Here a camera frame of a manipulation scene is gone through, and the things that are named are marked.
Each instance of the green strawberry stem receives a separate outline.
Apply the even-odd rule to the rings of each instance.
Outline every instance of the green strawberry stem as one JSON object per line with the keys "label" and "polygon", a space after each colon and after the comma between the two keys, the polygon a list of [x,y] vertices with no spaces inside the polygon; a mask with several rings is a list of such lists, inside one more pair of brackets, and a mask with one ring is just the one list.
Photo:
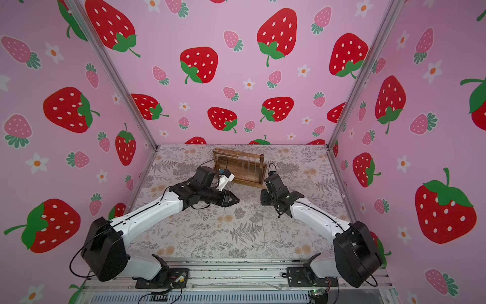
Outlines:
{"label": "green strawberry stem", "polygon": [[10,232],[14,231],[15,229],[22,228],[22,227],[27,227],[27,225],[20,225],[20,226],[15,226],[12,228],[9,228],[3,232],[4,235],[9,234]]}

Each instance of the red strawberry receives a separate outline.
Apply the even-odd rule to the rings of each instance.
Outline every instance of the red strawberry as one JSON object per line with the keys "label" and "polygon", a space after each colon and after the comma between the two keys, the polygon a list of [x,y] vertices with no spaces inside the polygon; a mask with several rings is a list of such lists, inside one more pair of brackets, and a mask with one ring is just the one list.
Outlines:
{"label": "red strawberry", "polygon": [[137,149],[137,143],[135,142],[135,138],[133,137],[132,133],[128,132],[128,129],[125,125],[126,131],[120,131],[115,139],[115,148],[118,153],[118,157],[120,158],[121,164],[124,166],[128,166],[135,155],[135,150]]}
{"label": "red strawberry", "polygon": [[385,58],[383,57],[378,58],[378,60],[375,61],[375,63],[373,63],[373,66],[371,67],[371,72],[373,74],[379,74],[385,67],[385,64],[386,64]]}
{"label": "red strawberry", "polygon": [[85,9],[101,42],[109,49],[126,52],[137,44],[135,28],[128,18],[103,0],[86,0]]}
{"label": "red strawberry", "polygon": [[310,143],[307,144],[326,144],[326,141],[323,139],[316,139],[315,141],[311,141]]}
{"label": "red strawberry", "polygon": [[427,131],[432,131],[437,126],[438,120],[437,116],[433,113],[427,115],[422,113],[410,124],[410,132],[423,135]]}
{"label": "red strawberry", "polygon": [[360,122],[363,121],[365,114],[366,114],[366,102],[363,101],[360,105],[360,110],[358,111],[358,119],[360,120]]}
{"label": "red strawberry", "polygon": [[88,99],[76,88],[67,87],[44,100],[44,115],[58,126],[74,133],[84,133],[93,122]]}
{"label": "red strawberry", "polygon": [[104,152],[108,152],[110,150],[110,139],[106,137],[106,133],[104,132],[98,133],[98,140],[99,140],[100,148]]}
{"label": "red strawberry", "polygon": [[347,169],[347,160],[343,160],[341,162],[341,170],[346,171]]}
{"label": "red strawberry", "polygon": [[206,141],[202,137],[195,136],[190,140],[186,141],[185,144],[206,144]]}
{"label": "red strawberry", "polygon": [[225,97],[227,99],[231,99],[231,101],[237,101],[240,98],[238,93],[233,88],[224,87],[223,93],[225,94]]}
{"label": "red strawberry", "polygon": [[261,113],[264,115],[260,122],[266,118],[270,122],[279,122],[285,119],[294,107],[294,100],[290,97],[274,97],[263,102]]}
{"label": "red strawberry", "polygon": [[461,85],[469,82],[480,82],[481,84],[472,91],[469,98],[469,113],[472,121],[482,130],[486,130],[486,79],[464,79]]}
{"label": "red strawberry", "polygon": [[388,76],[380,88],[376,100],[375,116],[382,124],[388,124],[385,134],[388,134],[390,122],[396,120],[405,106],[405,90],[395,76]]}
{"label": "red strawberry", "polygon": [[453,297],[459,294],[459,286],[457,286],[455,280],[445,272],[442,273],[435,268],[431,268],[424,272],[424,276],[427,282],[429,282],[429,284],[439,293],[445,296],[449,293]]}
{"label": "red strawberry", "polygon": [[375,131],[369,130],[363,136],[363,143],[365,145],[371,144],[372,141],[375,140]]}
{"label": "red strawberry", "polygon": [[267,136],[265,135],[264,139],[255,139],[254,141],[250,141],[248,144],[270,144],[270,142],[267,141]]}
{"label": "red strawberry", "polygon": [[181,68],[192,81],[208,83],[214,78],[218,67],[218,54],[210,47],[187,49],[181,53]]}
{"label": "red strawberry", "polygon": [[368,53],[367,44],[359,39],[355,34],[344,34],[334,44],[331,60],[329,62],[329,72],[334,76],[344,77],[358,70],[363,64],[363,60]]}
{"label": "red strawberry", "polygon": [[0,41],[13,59],[20,63],[25,63],[29,69],[38,70],[40,68],[39,57],[36,53],[30,51],[29,46],[25,42],[9,36],[2,36]]}
{"label": "red strawberry", "polygon": [[369,153],[361,153],[353,160],[353,172],[360,184],[366,188],[373,182],[374,175],[381,175],[381,172],[375,173],[375,162]]}
{"label": "red strawberry", "polygon": [[91,202],[89,203],[89,212],[92,216],[98,214],[98,211],[101,209],[101,194],[98,192],[93,194],[91,198]]}
{"label": "red strawberry", "polygon": [[243,41],[238,37],[238,34],[232,31],[225,31],[223,34],[225,38],[226,46],[233,49],[235,52],[239,52],[243,49]]}
{"label": "red strawberry", "polygon": [[130,191],[133,190],[133,179],[130,175],[127,175],[125,177],[125,184],[126,184],[126,188]]}
{"label": "red strawberry", "polygon": [[165,4],[173,14],[178,14],[179,18],[185,18],[189,16],[189,8],[182,0],[165,0]]}
{"label": "red strawberry", "polygon": [[331,14],[332,9],[330,6],[326,6],[315,14],[314,23],[311,25],[311,31],[314,35],[319,35],[322,31],[324,31],[324,28],[331,21]]}
{"label": "red strawberry", "polygon": [[388,210],[390,210],[390,205],[388,204],[388,202],[385,200],[385,199],[377,199],[373,205],[375,207],[375,210],[383,215],[385,213],[388,213]]}
{"label": "red strawberry", "polygon": [[282,8],[260,27],[257,42],[260,51],[268,59],[280,59],[290,54],[297,39],[297,14],[290,8]]}
{"label": "red strawberry", "polygon": [[235,127],[238,124],[238,116],[235,112],[220,107],[212,107],[208,110],[208,118],[216,130],[230,131],[233,129],[236,133]]}
{"label": "red strawberry", "polygon": [[415,64],[419,64],[427,57],[427,51],[430,50],[434,43],[434,29],[429,27],[425,30],[415,46],[416,53],[414,54]]}
{"label": "red strawberry", "polygon": [[15,149],[25,148],[30,143],[28,138],[32,136],[32,128],[20,114],[10,116],[3,124],[3,130],[7,133],[4,137],[7,144]]}
{"label": "red strawberry", "polygon": [[252,120],[244,124],[244,131],[246,133],[250,133],[251,131],[253,131],[254,128],[255,128],[255,122]]}
{"label": "red strawberry", "polygon": [[179,128],[185,130],[189,127],[189,119],[187,117],[179,118]]}
{"label": "red strawberry", "polygon": [[324,133],[325,129],[326,127],[323,125],[318,126],[317,128],[314,129],[314,132],[312,132],[312,136],[317,137],[321,135],[322,133]]}
{"label": "red strawberry", "polygon": [[314,103],[316,107],[322,107],[325,102],[326,102],[326,98],[324,97],[323,92],[317,92],[314,95],[314,101],[312,103]]}
{"label": "red strawberry", "polygon": [[161,85],[168,86],[169,79],[167,78],[167,73],[164,72],[163,69],[159,68],[158,66],[152,67],[152,73],[154,74],[154,78],[158,80]]}
{"label": "red strawberry", "polygon": [[267,86],[270,89],[274,89],[277,87],[277,84],[280,83],[282,80],[282,72],[279,70],[276,70],[275,72],[271,73],[268,75],[268,81],[267,81]]}
{"label": "red strawberry", "polygon": [[81,169],[89,164],[89,157],[83,151],[78,151],[76,154],[71,152],[66,158],[66,163],[73,168]]}
{"label": "red strawberry", "polygon": [[9,228],[3,234],[25,227],[22,243],[32,252],[42,253],[68,240],[80,225],[81,217],[71,206],[60,199],[51,198],[30,211],[27,225]]}
{"label": "red strawberry", "polygon": [[444,244],[468,233],[476,225],[476,212],[461,190],[449,187],[449,169],[444,168],[447,184],[438,180],[420,186],[415,193],[415,209],[423,234]]}
{"label": "red strawberry", "polygon": [[135,104],[139,108],[140,114],[146,120],[158,119],[161,115],[169,117],[168,115],[162,114],[162,106],[158,101],[149,95],[143,94],[131,94]]}
{"label": "red strawberry", "polygon": [[343,111],[345,104],[346,103],[342,103],[342,104],[338,105],[337,107],[332,108],[328,112],[328,120],[330,122],[333,122],[333,123],[336,123],[337,124],[337,121],[339,119],[339,116],[341,116],[341,112]]}
{"label": "red strawberry", "polygon": [[112,220],[116,217],[122,216],[125,213],[126,206],[123,203],[118,203],[110,210],[108,214],[108,220]]}

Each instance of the pink wall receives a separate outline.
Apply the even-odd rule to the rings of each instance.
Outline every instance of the pink wall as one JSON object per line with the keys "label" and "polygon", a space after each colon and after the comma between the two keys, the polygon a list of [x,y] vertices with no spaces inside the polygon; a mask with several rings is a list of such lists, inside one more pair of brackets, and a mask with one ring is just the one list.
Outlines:
{"label": "pink wall", "polygon": [[[127,188],[125,177],[131,175],[135,188],[150,156],[123,102],[114,103],[115,88],[92,48],[72,28],[68,38],[68,26],[56,1],[9,1],[0,12],[0,36],[18,39],[3,37],[0,46],[1,120],[3,136],[8,139],[0,144],[1,230],[28,224],[1,236],[2,276],[8,278],[2,280],[2,303],[26,303],[29,296],[34,301],[42,297],[39,303],[68,303],[77,290],[70,285],[83,282],[69,271],[72,256],[94,219],[108,217],[117,203],[128,204],[134,190]],[[37,62],[31,52],[40,60],[37,70],[26,64],[26,60]],[[88,81],[87,63],[96,68],[97,76],[89,73],[96,88]],[[52,95],[67,87],[73,89]],[[91,110],[100,113],[99,117],[92,113],[90,128],[86,127],[90,113],[86,102],[82,104],[85,111],[78,105],[79,92]],[[21,116],[12,117],[15,113]],[[125,130],[124,123],[137,144],[127,166],[120,161],[115,145],[117,134]],[[109,139],[109,150],[106,140],[100,146],[100,131]],[[66,158],[78,151],[89,157],[89,163],[81,157],[71,167]],[[102,181],[98,177],[101,170]],[[96,193],[101,199],[96,197],[92,203]],[[88,270],[80,258],[73,267],[81,275]]]}
{"label": "pink wall", "polygon": [[[347,187],[360,220],[376,233],[383,253],[391,252],[386,270],[402,303],[477,303],[484,297],[486,96],[484,83],[461,81],[486,76],[480,55],[486,20],[477,21],[485,9],[480,1],[407,2],[381,52],[386,64],[370,74],[338,140]],[[424,33],[428,38],[416,47]],[[424,52],[415,64],[415,53]],[[470,96],[473,110],[479,108],[472,115]],[[383,116],[387,106],[393,112]],[[381,172],[370,184],[369,157]]]}
{"label": "pink wall", "polygon": [[[109,0],[107,2],[116,11],[106,5],[105,9],[108,9],[104,12],[104,4],[101,2],[87,0],[87,12],[102,41],[109,48],[107,52],[128,90],[133,94],[153,97],[155,100],[148,98],[154,102],[152,105],[160,103],[162,114],[169,115],[146,121],[160,144],[185,143],[195,136],[202,137],[207,143],[249,143],[256,139],[262,139],[260,142],[266,139],[268,143],[285,144],[328,141],[336,126],[335,122],[328,120],[328,113],[331,117],[335,107],[342,109],[340,105],[346,100],[354,80],[350,74],[334,76],[330,72],[330,65],[336,74],[344,65],[342,60],[358,63],[364,58],[366,44],[372,42],[388,5],[388,0],[308,0],[305,5],[292,0],[186,0],[179,1],[180,7],[169,7],[166,2],[171,1],[155,0],[155,6],[152,6],[148,0]],[[260,28],[277,12],[280,13],[275,16],[275,25],[272,19]],[[312,27],[315,20],[323,26],[324,31]],[[117,32],[123,34],[123,41],[117,40],[118,46],[111,50]],[[337,42],[346,33],[353,35],[347,35]],[[136,35],[136,41],[125,41],[125,37],[130,35]],[[239,48],[241,45],[236,45],[238,40],[243,44],[242,49]],[[278,43],[275,54],[266,47],[266,42],[272,41]],[[354,41],[354,45],[349,45],[350,41]],[[272,55],[269,67],[266,66],[268,55],[262,53],[258,42],[262,42],[264,52]],[[337,55],[341,56],[339,58],[335,57],[336,52],[333,51],[335,44]],[[193,50],[193,53],[185,51],[199,47],[212,50],[198,49]],[[192,60],[205,54],[210,57]],[[188,65],[187,69],[194,66],[200,69],[202,83],[194,82],[192,78],[187,79],[187,84],[184,83],[188,74],[181,68],[181,55]],[[216,64],[214,70],[207,69]],[[273,89],[270,88],[273,87],[272,83],[269,83],[270,87],[267,85],[270,80],[277,84]],[[316,97],[319,98],[315,101],[318,107],[314,105],[314,96],[319,92],[324,94],[325,103],[322,104],[324,98]],[[235,93],[238,94],[238,100],[232,100]],[[273,117],[276,120],[271,122],[264,118],[261,111],[263,103],[275,97],[290,97],[291,100],[277,98],[270,102],[277,104],[280,100],[282,103],[288,102],[288,105],[294,103],[294,106],[290,112],[269,114],[270,119]],[[147,104],[141,106],[141,112],[152,119],[151,113],[146,111]],[[273,104],[265,105],[273,109]],[[217,124],[210,121],[207,112],[212,107],[225,109],[226,115],[238,117],[234,129],[231,128],[234,123],[228,131],[221,131],[225,125],[218,127],[221,125],[218,115],[222,114],[222,110],[216,110],[214,119]],[[223,122],[224,118],[233,120],[231,116],[224,116],[221,117]],[[305,121],[308,118],[311,120],[307,124]]]}

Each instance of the floral tablecloth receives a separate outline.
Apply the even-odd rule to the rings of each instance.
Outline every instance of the floral tablecloth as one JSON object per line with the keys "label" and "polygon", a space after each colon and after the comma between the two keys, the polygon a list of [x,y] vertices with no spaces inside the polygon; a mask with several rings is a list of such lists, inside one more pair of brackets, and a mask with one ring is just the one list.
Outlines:
{"label": "floral tablecloth", "polygon": [[[212,159],[215,147],[264,154],[266,164],[277,165],[289,191],[297,190],[318,207],[348,220],[328,157],[318,145],[163,145],[134,208],[153,201],[167,186],[192,177],[198,165]],[[201,259],[306,259],[317,252],[333,255],[332,244],[310,227],[287,215],[277,218],[272,206],[261,206],[261,189],[234,183],[227,189],[240,199],[239,204],[188,208],[142,233],[127,252]]]}

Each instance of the wooden crate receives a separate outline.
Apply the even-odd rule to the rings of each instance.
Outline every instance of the wooden crate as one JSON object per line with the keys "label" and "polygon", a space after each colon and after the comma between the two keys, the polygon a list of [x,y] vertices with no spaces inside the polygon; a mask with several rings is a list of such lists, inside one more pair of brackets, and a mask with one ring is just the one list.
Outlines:
{"label": "wooden crate", "polygon": [[263,180],[267,165],[264,163],[263,154],[216,148],[213,150],[213,157],[214,169],[218,171],[226,168],[227,158],[227,168],[234,174],[235,183],[260,189],[265,188]]}

